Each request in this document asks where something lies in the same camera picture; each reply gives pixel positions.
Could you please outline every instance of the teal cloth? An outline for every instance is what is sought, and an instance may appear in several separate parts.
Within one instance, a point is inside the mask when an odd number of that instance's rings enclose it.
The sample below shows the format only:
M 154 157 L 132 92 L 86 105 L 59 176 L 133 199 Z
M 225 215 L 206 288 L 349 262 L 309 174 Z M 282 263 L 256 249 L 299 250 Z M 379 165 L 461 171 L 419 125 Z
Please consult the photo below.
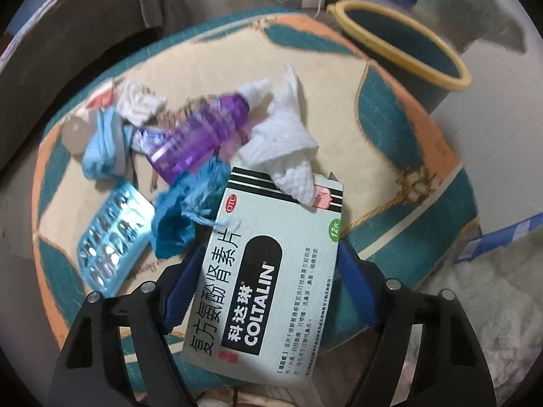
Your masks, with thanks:
M 83 175 L 89 180 L 115 180 L 126 172 L 126 159 L 134 127 L 123 127 L 123 120 L 110 106 L 96 116 L 96 132 L 92 136 L 81 162 Z M 122 152 L 124 170 L 117 154 Z
M 214 226 L 230 177 L 230 167 L 213 156 L 196 173 L 185 172 L 156 198 L 151 246 L 156 258 L 185 253 L 196 238 L 196 224 Z

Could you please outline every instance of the floor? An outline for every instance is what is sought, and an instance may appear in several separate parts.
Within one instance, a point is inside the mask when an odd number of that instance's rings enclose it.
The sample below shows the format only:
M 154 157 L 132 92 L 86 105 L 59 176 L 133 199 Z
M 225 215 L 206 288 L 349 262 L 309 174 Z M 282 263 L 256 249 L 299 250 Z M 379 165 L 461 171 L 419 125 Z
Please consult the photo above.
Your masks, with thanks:
M 193 14 L 194 24 L 253 7 L 277 5 L 276 0 L 186 0 Z M 321 13 L 319 20 L 333 26 L 332 17 Z M 115 58 L 118 61 L 132 52 L 127 45 Z M 102 70 L 112 65 L 111 57 L 97 66 Z M 52 108 L 56 111 L 75 93 L 76 87 L 85 86 L 91 75 L 81 75 L 59 97 Z M 53 339 L 35 276 L 31 232 L 31 190 L 34 165 L 41 131 L 46 121 L 39 124 L 17 156 L 0 173 L 0 319 L 15 320 L 0 323 L 0 346 L 26 386 L 38 401 L 46 400 L 58 348 Z M 373 353 L 376 338 L 370 333 L 359 335 L 319 358 L 314 373 L 314 386 L 307 391 L 286 391 L 269 387 L 251 387 L 248 390 L 282 397 L 303 407 L 343 405 L 356 383 L 362 368 Z

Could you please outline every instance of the blue cloth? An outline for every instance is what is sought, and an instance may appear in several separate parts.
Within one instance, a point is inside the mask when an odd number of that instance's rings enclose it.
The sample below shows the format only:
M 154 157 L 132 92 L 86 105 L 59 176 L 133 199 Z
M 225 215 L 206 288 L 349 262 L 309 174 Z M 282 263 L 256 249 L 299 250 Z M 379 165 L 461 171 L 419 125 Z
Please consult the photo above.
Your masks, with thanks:
M 183 259 L 185 267 L 166 298 L 161 326 L 163 335 L 169 334 L 175 326 L 180 326 L 183 323 L 188 306 L 191 304 L 192 297 L 196 292 L 205 251 L 204 245 L 196 245 Z
M 385 277 L 375 263 L 361 260 L 347 239 L 339 240 L 337 269 L 360 320 L 380 330 L 388 316 L 382 299 Z
M 89 180 L 115 180 L 126 173 L 128 148 L 134 127 L 123 127 L 123 120 L 110 106 L 96 116 L 96 132 L 81 162 L 83 175 Z
M 214 226 L 230 167 L 213 156 L 196 174 L 185 172 L 156 198 L 151 246 L 158 259 L 183 254 L 196 238 L 195 224 Z
M 507 226 L 507 228 L 502 228 L 498 231 L 485 234 L 482 237 L 477 237 L 466 245 L 455 263 L 473 261 L 480 255 L 498 249 L 499 247 L 507 247 L 514 241 L 535 231 L 540 226 L 543 226 L 543 213 L 536 214 L 517 224 Z

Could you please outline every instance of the teal leaf pattern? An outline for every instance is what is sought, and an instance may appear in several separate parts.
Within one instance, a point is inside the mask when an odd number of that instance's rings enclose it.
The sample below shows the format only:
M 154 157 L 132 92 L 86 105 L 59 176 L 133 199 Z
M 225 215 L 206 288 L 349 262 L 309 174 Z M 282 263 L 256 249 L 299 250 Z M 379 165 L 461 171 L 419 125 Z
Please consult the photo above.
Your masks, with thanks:
M 423 166 L 413 125 L 392 88 L 372 65 L 358 97 L 358 120 L 371 143 L 398 170 L 405 172 Z
M 42 239 L 39 240 L 39 247 L 47 284 L 56 306 L 70 327 L 85 301 L 83 282 L 66 255 Z
M 368 260 L 385 277 L 412 288 L 430 273 L 477 213 L 468 174 L 462 169 L 434 205 Z
M 226 37 L 230 34 L 233 34 L 234 32 L 237 32 L 241 29 L 245 29 L 247 26 L 249 26 L 249 23 L 240 24 L 239 26 L 230 27 L 228 29 L 224 29 L 220 32 L 216 32 L 215 34 L 206 35 L 204 38 L 200 40 L 200 42 L 207 42 L 207 41 L 214 41 L 219 38 Z
M 60 182 L 64 177 L 70 158 L 71 155 L 63 146 L 62 136 L 59 134 L 59 137 L 51 150 L 51 155 L 45 166 L 45 173 L 43 174 L 37 209 L 38 222 L 41 220 L 43 212 L 47 209 L 55 196 L 56 189 L 59 187 Z
M 347 234 L 347 238 L 356 252 L 370 246 L 384 233 L 392 229 L 416 209 L 412 203 L 402 203 L 390 207 L 355 226 Z
M 293 47 L 313 52 L 335 53 L 355 56 L 348 47 L 329 38 L 311 32 L 299 31 L 284 24 L 272 24 L 264 28 L 268 38 L 279 46 Z

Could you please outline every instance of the white cloth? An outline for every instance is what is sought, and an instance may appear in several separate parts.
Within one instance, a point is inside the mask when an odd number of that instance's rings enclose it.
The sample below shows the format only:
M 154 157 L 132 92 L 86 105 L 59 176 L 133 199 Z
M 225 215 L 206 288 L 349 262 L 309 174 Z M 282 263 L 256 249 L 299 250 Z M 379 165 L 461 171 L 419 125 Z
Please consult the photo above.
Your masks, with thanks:
M 269 91 L 270 80 L 268 78 L 256 82 L 248 82 L 237 89 L 237 92 L 247 101 L 249 111 L 258 107 Z
M 136 127 L 141 127 L 166 104 L 166 98 L 156 96 L 138 81 L 125 80 L 119 90 L 117 111 Z
M 281 191 L 311 206 L 315 199 L 311 161 L 319 144 L 301 122 L 298 78 L 292 66 L 284 82 L 274 93 L 268 118 L 252 129 L 238 156 L 248 168 L 264 168 Z

